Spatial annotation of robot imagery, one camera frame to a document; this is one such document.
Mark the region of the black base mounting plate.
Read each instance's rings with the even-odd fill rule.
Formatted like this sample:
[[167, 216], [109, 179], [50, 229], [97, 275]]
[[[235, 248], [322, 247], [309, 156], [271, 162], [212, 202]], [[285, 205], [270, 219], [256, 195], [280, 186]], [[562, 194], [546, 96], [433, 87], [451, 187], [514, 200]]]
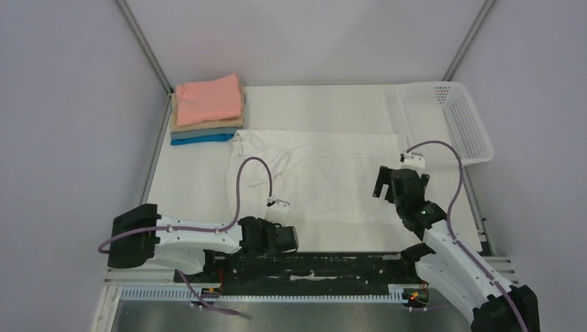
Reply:
[[192, 284], [219, 284], [222, 295], [385, 295], [389, 285], [421, 288], [414, 264], [398, 252], [207, 252]]

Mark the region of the folded beige t shirt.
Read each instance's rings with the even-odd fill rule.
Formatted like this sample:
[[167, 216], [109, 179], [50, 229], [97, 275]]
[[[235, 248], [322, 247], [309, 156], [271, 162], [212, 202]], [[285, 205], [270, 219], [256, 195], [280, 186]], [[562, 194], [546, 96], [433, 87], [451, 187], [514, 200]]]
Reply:
[[176, 93], [171, 95], [172, 114], [170, 118], [170, 131], [172, 133], [184, 133], [193, 130], [216, 129], [221, 127], [243, 127], [244, 126], [244, 104], [242, 104], [241, 115], [236, 118], [205, 121], [199, 124], [190, 124], [186, 126], [179, 126], [178, 121], [178, 102]]

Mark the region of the folded bright blue t shirt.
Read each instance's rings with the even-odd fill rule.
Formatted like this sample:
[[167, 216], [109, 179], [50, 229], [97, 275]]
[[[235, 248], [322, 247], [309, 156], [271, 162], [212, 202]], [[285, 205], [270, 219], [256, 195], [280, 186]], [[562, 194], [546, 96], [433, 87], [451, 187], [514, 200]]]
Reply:
[[193, 138], [174, 139], [174, 140], [171, 140], [170, 144], [172, 146], [181, 146], [181, 145], [207, 143], [207, 142], [226, 142], [226, 141], [229, 141], [233, 136], [234, 136], [233, 133], [221, 133], [221, 134], [199, 136], [199, 137], [193, 137]]

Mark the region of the right aluminium frame post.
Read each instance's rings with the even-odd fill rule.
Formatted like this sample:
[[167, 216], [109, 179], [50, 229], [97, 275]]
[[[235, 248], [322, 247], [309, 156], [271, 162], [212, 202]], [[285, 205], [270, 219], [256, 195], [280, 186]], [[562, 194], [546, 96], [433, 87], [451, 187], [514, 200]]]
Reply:
[[466, 35], [462, 42], [458, 46], [458, 49], [453, 56], [447, 70], [445, 71], [442, 81], [451, 82], [453, 81], [456, 73], [458, 72], [462, 62], [467, 56], [470, 48], [472, 47], [478, 33], [482, 30], [486, 20], [489, 18], [494, 6], [498, 3], [497, 0], [484, 0], [478, 13], [476, 14], [473, 22], [471, 23]]

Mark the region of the folded grey-blue t shirt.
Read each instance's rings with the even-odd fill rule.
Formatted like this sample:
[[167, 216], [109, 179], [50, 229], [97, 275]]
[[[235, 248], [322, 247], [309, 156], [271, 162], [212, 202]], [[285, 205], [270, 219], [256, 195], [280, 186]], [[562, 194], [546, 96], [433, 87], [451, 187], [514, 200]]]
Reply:
[[243, 127], [218, 127], [209, 129], [193, 129], [189, 131], [177, 131], [172, 132], [170, 137], [172, 140], [183, 140], [189, 138], [198, 138], [202, 136], [212, 136], [221, 134], [234, 134], [237, 130], [243, 129]]

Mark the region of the folded pink t shirt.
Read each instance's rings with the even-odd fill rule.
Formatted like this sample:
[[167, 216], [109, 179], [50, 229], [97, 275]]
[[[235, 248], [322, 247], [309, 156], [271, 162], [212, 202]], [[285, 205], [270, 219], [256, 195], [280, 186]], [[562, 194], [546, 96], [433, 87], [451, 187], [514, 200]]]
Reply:
[[188, 82], [176, 88], [177, 124], [229, 120], [242, 114], [244, 96], [237, 73], [208, 81]]

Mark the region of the white t shirt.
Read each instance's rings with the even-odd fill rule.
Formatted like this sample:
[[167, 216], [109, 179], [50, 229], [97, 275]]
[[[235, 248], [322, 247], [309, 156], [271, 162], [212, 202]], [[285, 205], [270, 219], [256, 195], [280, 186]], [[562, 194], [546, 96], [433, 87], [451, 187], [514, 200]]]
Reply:
[[301, 222], [391, 223], [391, 205], [372, 197], [381, 166], [397, 168], [407, 139], [397, 134], [239, 130], [230, 141], [231, 212], [264, 214], [269, 187]]

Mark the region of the aluminium frame post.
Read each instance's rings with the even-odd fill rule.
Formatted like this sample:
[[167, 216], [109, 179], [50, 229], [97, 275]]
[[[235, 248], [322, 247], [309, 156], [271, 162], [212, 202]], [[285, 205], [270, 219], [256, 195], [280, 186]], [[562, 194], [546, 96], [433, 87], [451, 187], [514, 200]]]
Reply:
[[156, 55], [154, 54], [154, 51], [152, 50], [152, 47], [150, 46], [150, 43], [148, 42], [147, 37], [145, 36], [145, 33], [143, 32], [143, 29], [141, 28], [137, 18], [135, 17], [128, 1], [114, 0], [114, 3], [118, 7], [118, 10], [122, 15], [123, 20], [127, 24], [131, 33], [133, 34], [134, 39], [137, 41], [141, 52], [145, 56], [145, 59], [150, 65], [152, 71], [154, 72], [157, 80], [159, 81], [159, 84], [161, 85], [163, 90], [168, 95], [170, 95], [174, 92], [174, 89], [172, 88], [169, 79], [167, 78], [162, 66], [156, 58]]
[[447, 70], [445, 71], [442, 81], [451, 82], [453, 81], [456, 73], [458, 72], [462, 62], [467, 56], [470, 48], [472, 47], [478, 33], [482, 30], [486, 20], [489, 18], [494, 6], [498, 3], [497, 0], [484, 0], [478, 13], [476, 14], [473, 22], [471, 23], [466, 35], [462, 42], [458, 46], [458, 49], [453, 56]]

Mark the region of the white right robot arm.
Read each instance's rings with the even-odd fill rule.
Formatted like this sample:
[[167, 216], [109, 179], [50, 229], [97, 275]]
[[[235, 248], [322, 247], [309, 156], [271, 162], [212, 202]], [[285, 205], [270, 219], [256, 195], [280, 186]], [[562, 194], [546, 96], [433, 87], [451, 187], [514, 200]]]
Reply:
[[470, 249], [448, 214], [425, 198], [429, 176], [413, 169], [379, 168], [373, 197], [392, 203], [420, 243], [401, 251], [400, 274], [436, 288], [472, 331], [540, 331], [539, 304], [526, 285], [515, 286]]

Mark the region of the left aluminium frame post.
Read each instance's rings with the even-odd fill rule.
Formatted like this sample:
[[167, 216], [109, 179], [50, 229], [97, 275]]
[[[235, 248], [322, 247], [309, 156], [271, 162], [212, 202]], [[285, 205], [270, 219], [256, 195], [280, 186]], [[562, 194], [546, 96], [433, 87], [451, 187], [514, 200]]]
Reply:
[[145, 56], [145, 59], [150, 65], [152, 71], [154, 72], [157, 80], [159, 81], [159, 84], [161, 85], [163, 90], [168, 95], [170, 95], [174, 92], [174, 89], [172, 88], [169, 79], [167, 78], [162, 66], [156, 58], [156, 55], [154, 54], [154, 51], [152, 50], [152, 47], [150, 46], [150, 43], [148, 42], [147, 37], [145, 36], [145, 33], [143, 32], [143, 29], [141, 28], [137, 18], [135, 17], [128, 1], [114, 0], [114, 3], [118, 7], [118, 10], [122, 15], [123, 20], [127, 24], [131, 33], [133, 34], [134, 39], [137, 41], [141, 52]]

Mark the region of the white perforated plastic basket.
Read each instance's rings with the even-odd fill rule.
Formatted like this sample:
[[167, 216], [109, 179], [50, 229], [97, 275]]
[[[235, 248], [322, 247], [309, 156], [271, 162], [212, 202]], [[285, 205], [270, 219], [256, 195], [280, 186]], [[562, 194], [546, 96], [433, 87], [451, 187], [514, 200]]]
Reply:
[[402, 124], [407, 146], [439, 140], [451, 145], [464, 166], [486, 163], [494, 148], [465, 85], [459, 82], [419, 82], [395, 88], [393, 115]]

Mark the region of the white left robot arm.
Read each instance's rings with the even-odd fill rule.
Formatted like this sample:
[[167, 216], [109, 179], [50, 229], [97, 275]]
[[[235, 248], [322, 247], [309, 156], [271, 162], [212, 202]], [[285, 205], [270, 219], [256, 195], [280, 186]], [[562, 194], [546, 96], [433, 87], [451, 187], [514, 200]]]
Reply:
[[98, 247], [108, 256], [109, 268], [151, 264], [193, 275], [200, 282], [210, 282], [217, 274], [217, 264], [206, 257], [207, 252], [273, 255], [297, 249], [296, 229], [268, 218], [246, 216], [226, 225], [204, 223], [160, 214], [153, 203], [117, 216], [110, 239]]

